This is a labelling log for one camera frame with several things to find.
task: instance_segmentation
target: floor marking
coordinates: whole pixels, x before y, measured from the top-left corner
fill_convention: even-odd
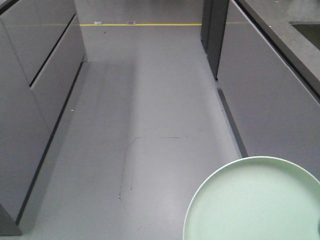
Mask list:
[[[92,24],[92,23],[85,23],[80,24],[81,27],[101,27],[101,26],[201,26],[201,23],[136,23],[136,24],[128,24],[128,23],[103,23],[103,24]]]

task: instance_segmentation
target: gray countertop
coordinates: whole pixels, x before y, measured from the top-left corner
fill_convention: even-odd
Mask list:
[[[237,1],[320,94],[320,50],[290,24],[290,22],[320,24],[320,0]]]

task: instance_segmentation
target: aisle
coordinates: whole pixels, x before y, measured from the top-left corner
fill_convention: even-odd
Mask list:
[[[124,10],[111,10],[112,2],[76,1],[80,21]],[[181,22],[201,21],[201,2],[176,2],[190,16]],[[8,239],[181,240],[197,187],[239,158],[200,27],[83,26],[82,33],[89,62],[22,217],[25,234]]]

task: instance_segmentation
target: cabinet drawer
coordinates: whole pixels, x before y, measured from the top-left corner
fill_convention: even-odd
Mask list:
[[[60,2],[51,14],[42,20],[36,33],[17,53],[29,83],[34,79],[75,13],[73,0]]]
[[[231,19],[218,79],[248,155],[287,159],[320,179],[320,104],[233,0]]]
[[[66,98],[58,74],[50,57],[31,87],[50,132],[54,129]]]
[[[0,18],[16,53],[30,41],[41,26],[34,0],[18,1]]]
[[[61,4],[61,0],[33,0],[38,11],[38,15],[41,18],[41,21],[45,23],[48,16],[50,16],[53,12]]]
[[[57,122],[85,53],[77,22],[74,19],[69,25],[31,87],[49,131]]]
[[[69,91],[84,55],[83,37],[78,17],[75,16],[53,57],[64,90]]]

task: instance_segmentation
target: cabinet panel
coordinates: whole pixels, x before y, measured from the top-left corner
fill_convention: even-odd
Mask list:
[[[76,16],[65,36],[61,39],[61,43],[58,45],[53,59],[59,73],[61,85],[67,93],[74,81],[84,55],[85,46],[78,17]]]
[[[249,156],[255,155],[281,85],[285,65],[233,1],[226,24],[218,80]]]
[[[7,30],[15,52],[18,53],[41,25],[34,0],[20,0],[0,18]]]
[[[50,133],[0,22],[0,204],[15,220]]]
[[[212,4],[213,4],[213,0],[204,0],[203,2],[201,41],[205,51],[207,51],[207,45],[208,45]]]
[[[56,4],[58,6],[42,20],[42,25],[17,54],[29,83],[34,79],[76,12],[73,0]]]
[[[207,55],[213,76],[217,76],[229,0],[213,0]]]
[[[33,0],[41,21],[44,23],[49,15],[58,7],[60,0]]]
[[[31,88],[50,132],[55,127],[66,96],[52,58],[44,66]]]
[[[320,105],[288,69],[258,155],[292,161],[320,179]]]

